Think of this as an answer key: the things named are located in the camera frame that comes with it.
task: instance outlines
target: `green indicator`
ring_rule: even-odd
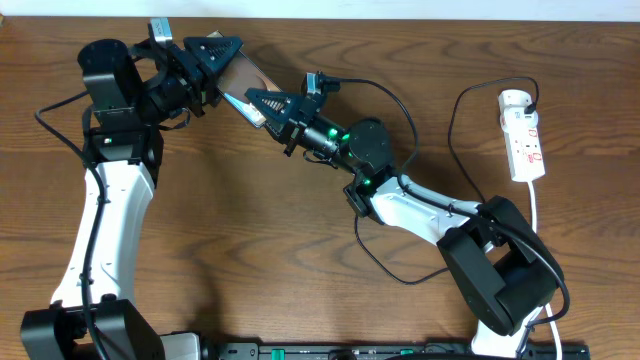
[[[271,360],[284,360],[284,350],[271,350]]]

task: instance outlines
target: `power outlet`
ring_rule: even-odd
[[[538,112],[525,113],[531,101],[531,95],[522,90],[505,90],[498,96],[511,179],[517,182],[533,181],[545,174]]]

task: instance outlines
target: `wooden tabletop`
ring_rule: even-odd
[[[0,28],[0,357],[25,357],[27,310],[46,308],[69,261],[84,203],[80,161],[33,119],[84,90],[76,63],[87,43],[146,37],[148,19],[7,18]],[[448,153],[457,95],[507,76],[541,86],[547,175],[536,181],[539,233],[561,264],[571,310],[562,339],[594,359],[640,357],[640,25],[471,21],[172,19],[175,39],[221,30],[283,89],[307,71],[388,86],[416,120],[424,186],[476,200]],[[150,65],[142,64],[150,75]],[[496,96],[470,93],[454,145],[482,191],[528,216],[527,187],[510,180]],[[532,91],[530,84],[508,86]],[[83,99],[47,114],[80,144]],[[165,134],[165,157],[138,256],[137,307],[158,333],[199,330],[264,342],[470,339],[476,320],[449,274],[415,287],[388,278],[353,235],[342,188],[349,174],[282,154],[228,104]],[[413,149],[397,106],[345,85],[325,112],[342,125],[374,115],[397,159]],[[361,236],[399,275],[443,266],[407,232],[362,221]],[[561,295],[554,297],[556,310]],[[550,340],[539,326],[535,340]]]

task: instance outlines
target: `white power strip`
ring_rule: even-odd
[[[522,90],[505,90],[498,96],[500,126],[504,130],[511,179],[533,181],[545,174],[538,136],[538,112],[525,113],[531,95]]]

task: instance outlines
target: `table surface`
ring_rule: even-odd
[[[33,119],[36,108],[84,89],[78,51],[102,38],[132,44],[147,19],[8,18],[0,28],[0,357],[24,358],[26,310],[45,308],[71,255],[84,203],[79,160]],[[306,71],[362,77],[395,92],[421,140],[409,174],[476,199],[448,153],[455,98],[467,86],[529,75],[539,104],[547,175],[536,181],[539,232],[561,264],[571,310],[558,326],[594,359],[640,357],[640,25],[172,19],[176,39],[216,29],[283,89]],[[150,74],[150,65],[141,65]],[[530,84],[508,86],[532,91]],[[496,96],[470,93],[454,145],[487,196],[528,216],[527,187],[510,180]],[[81,143],[83,99],[47,114]],[[349,174],[282,154],[228,104],[165,134],[165,157],[138,255],[137,307],[158,333],[199,330],[218,340],[409,342],[470,339],[476,320],[449,274],[415,287],[388,278],[355,242],[342,188]],[[374,115],[398,161],[413,149],[397,106],[345,85],[325,112],[341,125]],[[435,247],[362,221],[382,261],[412,279],[443,266]],[[553,300],[555,309],[561,295]],[[533,338],[550,340],[539,326]]]

